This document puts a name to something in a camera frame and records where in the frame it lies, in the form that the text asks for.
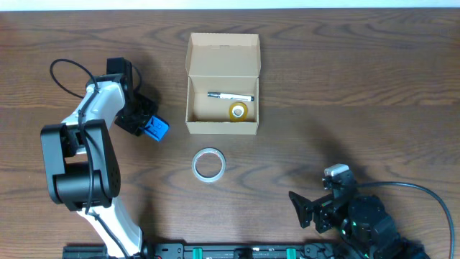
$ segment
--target white tape roll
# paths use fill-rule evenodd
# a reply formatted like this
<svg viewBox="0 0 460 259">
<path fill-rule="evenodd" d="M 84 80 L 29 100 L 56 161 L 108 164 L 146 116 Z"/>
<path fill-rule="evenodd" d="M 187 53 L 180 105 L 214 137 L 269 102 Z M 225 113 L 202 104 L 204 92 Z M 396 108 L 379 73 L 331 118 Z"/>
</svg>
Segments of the white tape roll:
<svg viewBox="0 0 460 259">
<path fill-rule="evenodd" d="M 215 176 L 206 177 L 206 176 L 200 174 L 200 172 L 198 172 L 198 169 L 196 168 L 196 162 L 204 154 L 217 155 L 218 158 L 221 160 L 222 168 Z M 202 182 L 205 182 L 205 183 L 213 183 L 213 182 L 219 180 L 224 175 L 225 165 L 226 165 L 225 164 L 225 157 L 224 157 L 224 155 L 222 155 L 221 151 L 217 150 L 216 148 L 211 148 L 211 147 L 205 148 L 205 149 L 202 149 L 202 150 L 198 151 L 198 153 L 196 153 L 195 157 L 193 157 L 193 160 L 192 160 L 193 173 L 195 174 L 196 178 L 198 178 L 198 180 L 200 180 Z"/>
</svg>

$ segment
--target wooden table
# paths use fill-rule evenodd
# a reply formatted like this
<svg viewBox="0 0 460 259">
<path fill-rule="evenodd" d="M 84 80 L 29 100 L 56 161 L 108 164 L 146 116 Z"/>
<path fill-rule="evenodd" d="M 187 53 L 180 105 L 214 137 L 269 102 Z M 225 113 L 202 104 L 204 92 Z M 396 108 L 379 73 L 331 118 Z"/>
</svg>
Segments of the wooden table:
<svg viewBox="0 0 460 259">
<path fill-rule="evenodd" d="M 460 226 L 458 9 L 12 12 L 0 13 L 0 28 L 0 257 L 59 258 L 68 243 L 101 243 L 47 192 L 40 130 L 80 102 L 52 82 L 56 58 L 99 75 L 107 58 L 123 56 L 141 70 L 141 92 L 160 93 L 159 115 L 170 124 L 164 140 L 110 130 L 121 197 L 152 240 L 336 239 L 334 231 L 301 229 L 288 198 L 288 191 L 326 195 L 321 176 L 334 163 L 350 165 L 360 182 L 431 188 Z M 260 35 L 257 136 L 188 134 L 191 32 Z M 67 64 L 55 72 L 84 93 L 83 72 Z M 204 147 L 227 159 L 215 184 L 190 169 Z M 402 235 L 420 240 L 431 258 L 448 257 L 448 225 L 435 200 L 412 189 L 368 191 Z"/>
</svg>

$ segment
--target open box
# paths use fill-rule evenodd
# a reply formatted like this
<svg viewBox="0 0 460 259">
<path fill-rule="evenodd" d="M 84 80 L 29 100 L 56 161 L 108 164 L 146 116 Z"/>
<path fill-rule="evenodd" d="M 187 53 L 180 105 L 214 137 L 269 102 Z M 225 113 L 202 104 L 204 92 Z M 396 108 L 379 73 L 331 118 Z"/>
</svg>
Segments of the open box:
<svg viewBox="0 0 460 259">
<path fill-rule="evenodd" d="M 191 134 L 255 135 L 259 125 L 259 35 L 192 33 L 188 42 L 187 112 Z M 244 122 L 231 122 L 235 100 L 208 97 L 208 92 L 244 94 L 248 108 Z"/>
</svg>

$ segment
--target blue object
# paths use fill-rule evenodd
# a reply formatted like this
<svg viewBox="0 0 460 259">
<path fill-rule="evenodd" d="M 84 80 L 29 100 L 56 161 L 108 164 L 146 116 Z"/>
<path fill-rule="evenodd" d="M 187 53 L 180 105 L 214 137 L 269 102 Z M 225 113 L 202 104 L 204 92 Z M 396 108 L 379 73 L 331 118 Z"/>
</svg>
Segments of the blue object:
<svg viewBox="0 0 460 259">
<path fill-rule="evenodd" d="M 164 122 L 162 119 L 152 116 L 149 119 L 148 123 L 146 123 L 144 127 L 144 133 L 149 135 L 156 141 L 160 141 L 163 136 L 165 136 L 166 132 L 169 130 L 170 125 Z"/>
</svg>

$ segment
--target pen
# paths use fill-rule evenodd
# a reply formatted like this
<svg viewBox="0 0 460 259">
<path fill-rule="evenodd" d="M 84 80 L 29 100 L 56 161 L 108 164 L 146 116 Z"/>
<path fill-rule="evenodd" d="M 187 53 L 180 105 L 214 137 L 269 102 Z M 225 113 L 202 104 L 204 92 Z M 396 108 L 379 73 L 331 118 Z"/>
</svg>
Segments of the pen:
<svg viewBox="0 0 460 259">
<path fill-rule="evenodd" d="M 220 98 L 220 99 L 231 99 L 237 101 L 254 101 L 253 96 L 246 96 L 242 94 L 226 94 L 217 92 L 208 92 L 208 97 Z"/>
</svg>

